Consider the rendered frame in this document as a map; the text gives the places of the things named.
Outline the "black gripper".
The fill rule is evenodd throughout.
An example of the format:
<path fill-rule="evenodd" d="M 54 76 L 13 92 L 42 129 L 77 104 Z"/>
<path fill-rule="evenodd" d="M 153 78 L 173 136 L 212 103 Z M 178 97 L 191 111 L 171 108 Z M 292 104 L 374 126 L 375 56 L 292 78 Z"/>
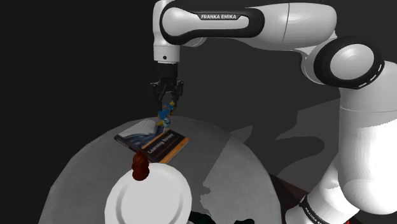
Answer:
<path fill-rule="evenodd" d="M 184 82 L 177 80 L 178 78 L 178 65 L 158 63 L 156 65 L 156 72 L 158 81 L 150 83 L 154 99 L 162 103 L 165 95 L 165 85 L 173 86 L 171 90 L 172 101 L 174 105 L 178 104 L 179 98 L 183 95 Z"/>

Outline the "blue and yellow toy figure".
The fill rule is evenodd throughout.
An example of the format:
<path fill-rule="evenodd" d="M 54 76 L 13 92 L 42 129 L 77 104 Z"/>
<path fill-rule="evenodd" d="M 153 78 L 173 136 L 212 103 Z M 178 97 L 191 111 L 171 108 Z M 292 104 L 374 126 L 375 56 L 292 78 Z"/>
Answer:
<path fill-rule="evenodd" d="M 174 101 L 162 104 L 161 110 L 158 112 L 159 121 L 156 126 L 167 128 L 171 123 L 171 116 L 174 111 Z"/>

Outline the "grey and orange book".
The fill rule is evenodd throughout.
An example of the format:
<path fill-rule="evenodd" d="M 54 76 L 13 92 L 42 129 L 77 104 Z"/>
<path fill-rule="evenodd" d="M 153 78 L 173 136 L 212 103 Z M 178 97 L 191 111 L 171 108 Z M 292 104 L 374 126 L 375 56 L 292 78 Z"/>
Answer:
<path fill-rule="evenodd" d="M 143 152 L 151 163 L 168 164 L 189 139 L 145 119 L 117 134 L 114 139 L 134 152 Z"/>

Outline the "red-brown turned figure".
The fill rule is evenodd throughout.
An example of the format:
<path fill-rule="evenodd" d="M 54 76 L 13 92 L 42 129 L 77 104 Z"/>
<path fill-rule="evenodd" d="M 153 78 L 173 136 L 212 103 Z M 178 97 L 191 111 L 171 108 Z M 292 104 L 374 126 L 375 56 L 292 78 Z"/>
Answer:
<path fill-rule="evenodd" d="M 143 181 L 148 177 L 149 173 L 150 169 L 147 156 L 143 152 L 137 151 L 132 162 L 132 177 L 137 181 Z"/>

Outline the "white plate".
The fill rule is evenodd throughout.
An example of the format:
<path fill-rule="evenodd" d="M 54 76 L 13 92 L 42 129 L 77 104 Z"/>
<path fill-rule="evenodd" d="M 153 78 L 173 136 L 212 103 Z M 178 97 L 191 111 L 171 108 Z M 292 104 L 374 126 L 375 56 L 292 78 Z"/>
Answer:
<path fill-rule="evenodd" d="M 186 178 L 167 164 L 151 163 L 142 181 L 125 173 L 113 186 L 105 224 L 189 224 L 192 193 Z"/>

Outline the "round grey table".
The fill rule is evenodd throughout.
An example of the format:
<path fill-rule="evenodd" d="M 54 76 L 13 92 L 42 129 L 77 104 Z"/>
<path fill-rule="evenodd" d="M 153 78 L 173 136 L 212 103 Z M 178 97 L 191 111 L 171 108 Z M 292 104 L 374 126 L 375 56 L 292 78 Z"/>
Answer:
<path fill-rule="evenodd" d="M 182 116 L 172 118 L 171 129 L 189 139 L 170 165 L 189 183 L 194 211 L 216 224 L 247 218 L 255 224 L 282 224 L 270 176 L 244 137 Z M 133 152 L 115 141 L 123 130 L 108 131 L 70 159 L 50 188 L 38 224 L 105 223 L 106 199 L 132 164 Z"/>

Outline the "dark green black object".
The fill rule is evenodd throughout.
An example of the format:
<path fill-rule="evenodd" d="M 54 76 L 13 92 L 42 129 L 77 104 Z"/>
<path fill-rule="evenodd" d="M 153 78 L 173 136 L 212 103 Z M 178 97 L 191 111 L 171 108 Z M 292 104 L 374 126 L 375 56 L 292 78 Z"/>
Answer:
<path fill-rule="evenodd" d="M 191 211 L 188 221 L 192 222 L 193 224 L 216 224 L 216 222 L 208 215 L 202 214 L 195 211 Z M 236 220 L 233 224 L 255 224 L 254 220 L 248 218 L 246 220 Z"/>

